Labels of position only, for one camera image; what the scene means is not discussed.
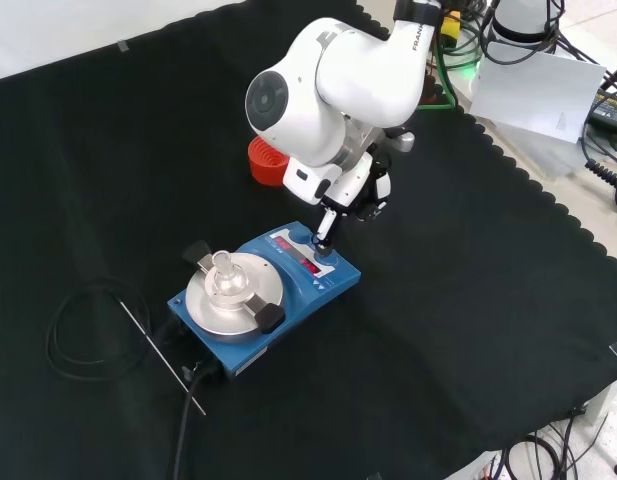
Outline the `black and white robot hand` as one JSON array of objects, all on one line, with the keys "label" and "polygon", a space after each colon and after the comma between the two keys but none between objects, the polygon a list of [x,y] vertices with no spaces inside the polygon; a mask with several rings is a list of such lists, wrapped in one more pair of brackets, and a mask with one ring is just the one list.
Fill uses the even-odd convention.
[{"label": "black and white robot hand", "polygon": [[334,234],[343,217],[353,214],[362,221],[375,218],[391,192],[388,169],[368,152],[348,171],[334,163],[309,167],[290,158],[283,185],[300,200],[324,208],[311,239],[323,257],[332,252]]}]

